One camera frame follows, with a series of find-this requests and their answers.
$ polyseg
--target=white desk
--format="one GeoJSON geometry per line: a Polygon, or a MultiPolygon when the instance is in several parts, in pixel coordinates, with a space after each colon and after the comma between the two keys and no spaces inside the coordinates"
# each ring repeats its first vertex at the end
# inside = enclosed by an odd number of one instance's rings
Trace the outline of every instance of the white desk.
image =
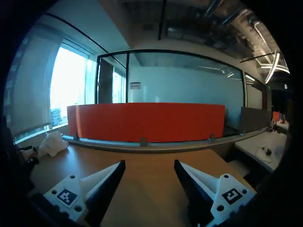
{"type": "Polygon", "coordinates": [[[282,133],[264,132],[246,140],[236,142],[235,146],[255,159],[268,171],[273,172],[280,163],[286,138],[287,136],[282,133]],[[272,154],[270,156],[266,155],[262,147],[271,149],[272,154]]]}

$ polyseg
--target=sign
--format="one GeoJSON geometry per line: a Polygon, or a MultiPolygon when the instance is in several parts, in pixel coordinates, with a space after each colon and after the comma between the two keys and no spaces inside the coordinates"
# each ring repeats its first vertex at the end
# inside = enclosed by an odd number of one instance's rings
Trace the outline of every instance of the sign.
{"type": "Polygon", "coordinates": [[[141,83],[140,82],[130,83],[130,89],[141,89],[141,83]]]}

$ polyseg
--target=orange partition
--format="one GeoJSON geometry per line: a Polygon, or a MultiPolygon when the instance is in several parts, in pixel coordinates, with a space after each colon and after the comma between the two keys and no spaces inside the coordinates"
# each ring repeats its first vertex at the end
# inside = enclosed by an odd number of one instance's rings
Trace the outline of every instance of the orange partition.
{"type": "Polygon", "coordinates": [[[96,140],[175,142],[222,137],[225,106],[121,103],[67,107],[70,135],[96,140]]]}
{"type": "Polygon", "coordinates": [[[280,113],[279,113],[279,112],[273,111],[273,112],[272,112],[272,119],[273,119],[275,122],[278,122],[278,121],[280,120],[280,113]]]}

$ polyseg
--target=curved light fixture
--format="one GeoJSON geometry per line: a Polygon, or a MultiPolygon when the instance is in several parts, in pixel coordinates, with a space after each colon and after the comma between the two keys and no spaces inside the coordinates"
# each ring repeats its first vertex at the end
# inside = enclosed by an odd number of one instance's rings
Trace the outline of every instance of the curved light fixture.
{"type": "MultiPolygon", "coordinates": [[[[271,66],[261,66],[261,68],[272,68],[272,67],[271,66]]],[[[279,66],[277,66],[276,69],[290,74],[289,70],[286,68],[280,68],[279,66]]]]}
{"type": "Polygon", "coordinates": [[[272,64],[272,68],[269,70],[269,73],[266,77],[265,83],[267,84],[269,82],[269,80],[271,79],[273,72],[276,70],[277,64],[279,62],[279,58],[280,58],[280,53],[277,53],[277,51],[275,51],[275,57],[273,59],[273,64],[272,64]]]}

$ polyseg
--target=desk surface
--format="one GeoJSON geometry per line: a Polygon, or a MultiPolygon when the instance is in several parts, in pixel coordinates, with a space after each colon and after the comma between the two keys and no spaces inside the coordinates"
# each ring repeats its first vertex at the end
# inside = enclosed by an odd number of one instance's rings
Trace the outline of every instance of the desk surface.
{"type": "Polygon", "coordinates": [[[246,140],[236,142],[235,146],[255,159],[270,172],[273,172],[280,163],[286,138],[287,136],[282,133],[264,132],[246,140]],[[266,155],[262,147],[271,149],[272,154],[270,156],[266,155]]]}
{"type": "Polygon", "coordinates": [[[250,187],[228,163],[209,149],[131,154],[69,146],[67,151],[55,157],[42,157],[31,179],[38,191],[45,193],[68,174],[86,177],[121,159],[125,160],[126,170],[102,226],[190,226],[188,200],[173,168],[175,159],[215,177],[229,173],[250,187]]]}

